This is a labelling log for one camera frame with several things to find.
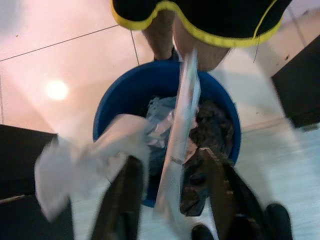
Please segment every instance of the blue bucket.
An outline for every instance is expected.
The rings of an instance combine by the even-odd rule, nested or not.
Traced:
[[[241,129],[237,110],[226,90],[206,72],[198,73],[201,98],[213,101],[232,121],[233,147],[229,158],[235,164],[239,155]],[[154,96],[177,95],[180,64],[173,61],[154,61],[137,66],[119,77],[105,92],[93,122],[93,140],[96,141],[118,114],[145,117],[148,103]],[[161,174],[150,176],[146,200],[143,204],[154,207]]]

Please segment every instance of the shoe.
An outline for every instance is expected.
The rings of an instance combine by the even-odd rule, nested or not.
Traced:
[[[171,57],[169,57],[166,61],[174,61],[174,62],[179,62],[179,54],[176,51],[175,47],[172,48],[171,50]]]
[[[265,209],[265,215],[273,227],[277,239],[293,239],[289,213],[284,206],[278,203],[269,204]]]
[[[214,240],[209,228],[203,224],[198,224],[192,228],[191,240]]]

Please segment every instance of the tiled floor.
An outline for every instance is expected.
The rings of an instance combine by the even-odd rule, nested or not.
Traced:
[[[270,80],[320,34],[320,11],[313,10],[318,1],[303,2],[292,2],[268,42],[233,49],[211,74],[235,102],[245,133],[238,170],[264,204],[275,199],[288,206],[295,239],[314,240],[320,239],[319,131],[297,133],[283,121]],[[1,0],[0,122],[89,143],[104,92],[126,71],[152,60],[142,33],[116,24],[109,0]],[[251,173],[253,166],[261,169]],[[286,181],[279,184],[280,178]],[[90,199],[72,199],[77,239],[90,234],[103,186]],[[150,211],[143,208],[141,239],[162,229],[155,227],[162,223],[147,224]]]

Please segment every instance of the yellow trim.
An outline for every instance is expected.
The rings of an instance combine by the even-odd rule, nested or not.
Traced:
[[[183,14],[179,6],[176,3],[171,2],[169,0],[162,0],[159,3],[157,3],[154,10],[150,14],[150,16],[143,21],[131,21],[118,15],[114,8],[113,0],[111,0],[111,10],[112,10],[112,15],[115,21],[119,25],[131,30],[144,30],[151,24],[152,20],[157,17],[159,11],[171,10],[178,15],[178,17],[180,18],[186,30],[190,34],[192,34],[195,38],[210,45],[215,45],[215,46],[225,47],[225,48],[234,48],[234,47],[250,47],[252,45],[261,44],[267,41],[278,30],[278,28],[281,26],[281,20],[269,31],[264,32],[259,36],[256,36],[256,31],[258,31],[258,28],[260,27],[263,21],[263,18],[267,15],[268,11],[270,10],[274,2],[276,2],[276,0],[274,0],[271,3],[271,5],[266,10],[266,12],[263,14],[262,19],[260,20],[257,28],[255,29],[255,35],[253,37],[246,37],[246,38],[224,37],[224,36],[218,36],[218,35],[207,33],[197,28],[196,26],[194,26],[191,22],[189,22],[189,20]]]
[[[269,10],[272,8],[272,6],[276,3],[277,0],[273,0],[273,2],[270,4],[270,6],[268,6],[268,8],[265,10],[264,14],[262,15],[258,25],[256,26],[255,30],[254,30],[254,34],[253,34],[253,38],[255,38],[257,36],[257,32],[258,29],[260,28],[260,25],[262,24],[262,22],[264,21],[267,13],[269,12]]]

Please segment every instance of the black shorts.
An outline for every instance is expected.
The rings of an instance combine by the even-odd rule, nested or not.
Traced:
[[[121,26],[144,30],[161,10],[174,11],[195,38],[221,47],[266,41],[281,25],[291,0],[112,0]]]

